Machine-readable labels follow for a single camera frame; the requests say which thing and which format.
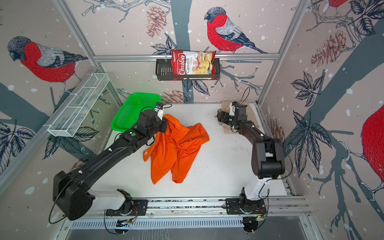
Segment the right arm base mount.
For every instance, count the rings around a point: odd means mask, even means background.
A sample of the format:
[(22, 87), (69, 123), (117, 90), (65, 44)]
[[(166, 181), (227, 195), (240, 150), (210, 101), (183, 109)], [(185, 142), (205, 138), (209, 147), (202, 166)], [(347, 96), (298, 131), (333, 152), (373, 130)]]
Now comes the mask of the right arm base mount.
[(245, 194), (245, 188), (242, 189), (238, 198), (225, 199), (222, 208), (228, 215), (266, 215), (267, 206), (264, 200), (249, 200)]

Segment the beige shorts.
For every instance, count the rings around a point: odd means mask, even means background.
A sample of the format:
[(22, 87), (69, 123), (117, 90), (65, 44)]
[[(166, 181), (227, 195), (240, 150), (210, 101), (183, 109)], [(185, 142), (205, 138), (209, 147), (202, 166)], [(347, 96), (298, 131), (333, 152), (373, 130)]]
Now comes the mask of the beige shorts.
[(247, 105), (238, 102), (232, 102), (230, 104), (230, 110), (228, 112), (221, 111), (217, 118), (221, 124), (225, 124), (239, 133), (245, 130), (246, 127), (251, 129), (259, 128), (256, 123), (248, 119)]

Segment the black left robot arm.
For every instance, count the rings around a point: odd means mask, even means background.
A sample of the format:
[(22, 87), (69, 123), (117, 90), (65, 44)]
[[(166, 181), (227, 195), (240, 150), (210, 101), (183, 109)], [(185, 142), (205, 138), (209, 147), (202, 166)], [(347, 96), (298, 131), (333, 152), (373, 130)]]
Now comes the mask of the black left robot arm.
[(61, 171), (54, 177), (53, 201), (71, 221), (91, 209), (118, 210), (132, 197), (117, 189), (110, 193), (89, 193), (93, 184), (124, 158), (148, 143), (157, 133), (165, 133), (168, 120), (159, 111), (145, 110), (136, 124), (123, 132), (114, 143), (85, 165), (69, 173)]

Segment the orange shorts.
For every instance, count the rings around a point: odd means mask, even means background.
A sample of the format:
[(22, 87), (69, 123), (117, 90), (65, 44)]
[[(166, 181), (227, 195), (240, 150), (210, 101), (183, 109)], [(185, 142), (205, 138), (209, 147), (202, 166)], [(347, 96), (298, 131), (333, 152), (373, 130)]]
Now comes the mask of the orange shorts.
[(157, 133), (155, 143), (143, 152), (143, 160), (151, 161), (151, 180), (155, 185), (168, 172), (172, 181), (180, 184), (186, 178), (201, 146), (210, 138), (202, 124), (185, 127), (178, 119), (166, 114), (165, 133)]

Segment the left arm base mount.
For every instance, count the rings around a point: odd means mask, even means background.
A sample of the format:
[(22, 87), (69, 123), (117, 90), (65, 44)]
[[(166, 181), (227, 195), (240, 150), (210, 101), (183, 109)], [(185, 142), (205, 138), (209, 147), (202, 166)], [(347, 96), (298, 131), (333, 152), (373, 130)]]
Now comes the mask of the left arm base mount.
[(107, 217), (120, 217), (120, 216), (145, 216), (148, 208), (149, 201), (147, 199), (133, 198), (128, 192), (117, 189), (117, 192), (124, 197), (123, 203), (119, 208), (107, 209)]

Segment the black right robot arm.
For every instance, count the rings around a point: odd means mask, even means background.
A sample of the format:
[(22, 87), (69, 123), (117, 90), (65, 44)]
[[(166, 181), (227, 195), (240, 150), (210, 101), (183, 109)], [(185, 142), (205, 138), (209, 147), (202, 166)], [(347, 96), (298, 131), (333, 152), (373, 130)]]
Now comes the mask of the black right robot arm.
[(219, 123), (245, 137), (253, 146), (251, 167), (257, 178), (242, 189), (241, 203), (261, 200), (268, 184), (286, 171), (282, 141), (259, 130), (254, 122), (248, 120), (247, 106), (238, 102), (231, 103), (228, 112), (219, 110), (217, 119)]

